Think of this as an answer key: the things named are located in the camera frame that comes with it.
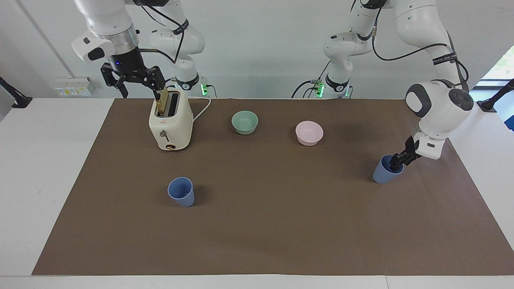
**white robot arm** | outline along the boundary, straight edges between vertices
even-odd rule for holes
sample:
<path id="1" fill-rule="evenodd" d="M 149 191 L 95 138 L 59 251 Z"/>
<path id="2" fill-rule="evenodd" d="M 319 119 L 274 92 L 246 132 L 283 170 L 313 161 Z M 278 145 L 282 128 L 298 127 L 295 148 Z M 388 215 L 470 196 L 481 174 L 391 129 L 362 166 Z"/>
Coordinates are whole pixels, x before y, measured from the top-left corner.
<path id="1" fill-rule="evenodd" d="M 400 38 L 428 52 L 437 74 L 436 80 L 416 83 L 407 91 L 407 106 L 421 120 L 406 149 L 391 160 L 394 170 L 421 156 L 439 159 L 446 138 L 470 114 L 473 100 L 435 0 L 355 0 L 350 17 L 352 30 L 330 36 L 323 47 L 331 60 L 324 79 L 325 93 L 344 96 L 353 69 L 348 58 L 374 50 L 377 14 L 382 8 L 395 10 Z"/>
<path id="2" fill-rule="evenodd" d="M 75 52 L 85 62 L 107 57 L 109 63 L 105 63 L 101 68 L 105 83 L 120 89 L 123 97 L 128 95 L 124 82 L 141 83 L 151 88 L 156 100 L 160 99 L 160 92 L 166 86 L 158 66 L 150 69 L 145 67 L 141 52 L 158 51 L 138 47 L 139 32 L 135 30 L 125 5 L 147 7 L 161 15 L 160 22 L 170 29 L 154 30 L 151 36 L 152 43 L 173 56 L 177 55 L 176 59 L 171 60 L 174 62 L 177 83 L 182 88 L 190 91 L 200 87 L 200 76 L 188 54 L 201 53 L 205 47 L 205 40 L 189 25 L 180 0 L 74 1 L 84 15 L 88 28 L 72 42 Z M 119 76 L 119 79 L 115 79 L 113 74 Z"/>

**white table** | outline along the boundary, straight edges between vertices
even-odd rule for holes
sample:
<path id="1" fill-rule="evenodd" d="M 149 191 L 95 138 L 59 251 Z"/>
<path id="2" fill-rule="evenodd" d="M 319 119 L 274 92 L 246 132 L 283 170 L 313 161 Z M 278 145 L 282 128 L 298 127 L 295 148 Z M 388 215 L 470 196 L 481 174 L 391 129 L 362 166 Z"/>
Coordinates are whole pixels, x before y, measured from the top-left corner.
<path id="1" fill-rule="evenodd" d="M 514 288 L 514 276 L 30 276 L 112 102 L 34 99 L 0 122 L 0 288 Z M 450 138 L 513 247 L 514 134 L 475 106 Z"/>

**pink bowl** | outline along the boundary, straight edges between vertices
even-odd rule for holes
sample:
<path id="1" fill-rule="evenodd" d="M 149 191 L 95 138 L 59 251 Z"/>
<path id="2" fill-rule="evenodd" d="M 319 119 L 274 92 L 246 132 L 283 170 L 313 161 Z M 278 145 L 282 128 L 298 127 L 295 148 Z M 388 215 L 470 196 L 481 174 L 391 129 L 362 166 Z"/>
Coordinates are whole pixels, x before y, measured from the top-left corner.
<path id="1" fill-rule="evenodd" d="M 322 137 L 323 129 L 313 121 L 302 121 L 296 126 L 296 138 L 304 146 L 314 146 Z"/>

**green bowl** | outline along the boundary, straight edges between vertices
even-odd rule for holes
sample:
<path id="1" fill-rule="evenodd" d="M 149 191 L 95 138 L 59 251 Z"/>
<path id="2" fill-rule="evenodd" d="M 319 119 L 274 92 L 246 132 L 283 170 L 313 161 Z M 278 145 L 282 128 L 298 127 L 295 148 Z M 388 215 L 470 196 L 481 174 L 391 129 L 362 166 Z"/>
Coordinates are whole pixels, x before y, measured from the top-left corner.
<path id="1" fill-rule="evenodd" d="M 242 135 L 253 133 L 258 123 L 259 118 L 251 111 L 240 111 L 232 116 L 232 126 Z"/>

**black stand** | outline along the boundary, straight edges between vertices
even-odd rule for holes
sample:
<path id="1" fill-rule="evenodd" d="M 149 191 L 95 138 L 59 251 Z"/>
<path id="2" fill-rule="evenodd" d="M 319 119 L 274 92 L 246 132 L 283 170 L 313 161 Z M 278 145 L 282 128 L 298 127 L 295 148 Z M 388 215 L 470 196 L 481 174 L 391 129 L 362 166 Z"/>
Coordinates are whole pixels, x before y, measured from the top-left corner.
<path id="1" fill-rule="evenodd" d="M 14 104 L 11 106 L 13 109 L 24 109 L 32 101 L 31 97 L 27 97 L 16 88 L 12 87 L 7 81 L 0 77 L 0 86 L 3 87 L 14 98 Z"/>
<path id="2" fill-rule="evenodd" d="M 507 85 L 505 85 L 499 92 L 497 92 L 493 97 L 489 98 L 485 101 L 477 101 L 482 111 L 487 113 L 495 113 L 494 104 L 500 100 L 504 95 L 514 90 L 514 79 L 509 81 Z"/>

